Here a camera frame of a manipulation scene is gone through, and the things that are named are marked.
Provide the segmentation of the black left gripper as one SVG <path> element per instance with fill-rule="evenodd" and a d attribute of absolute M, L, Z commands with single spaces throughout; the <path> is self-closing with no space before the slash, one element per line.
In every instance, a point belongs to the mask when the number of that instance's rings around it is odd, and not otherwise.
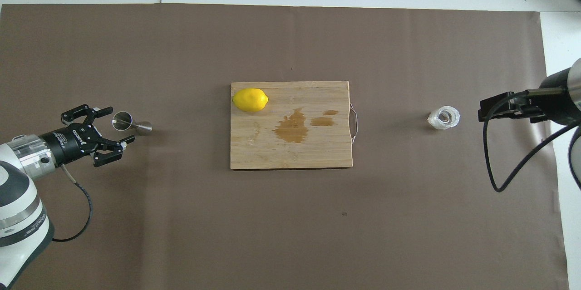
<path fill-rule="evenodd" d="M 113 107 L 91 108 L 87 104 L 77 106 L 61 114 L 61 122 L 68 125 L 64 128 L 43 133 L 41 139 L 47 145 L 54 165 L 60 167 L 93 153 L 93 166 L 101 167 L 122 158 L 127 146 L 136 139 L 135 135 L 118 141 L 104 139 L 94 127 L 97 118 L 103 118 L 113 112 Z M 78 118 L 85 118 L 83 124 L 72 124 Z"/>

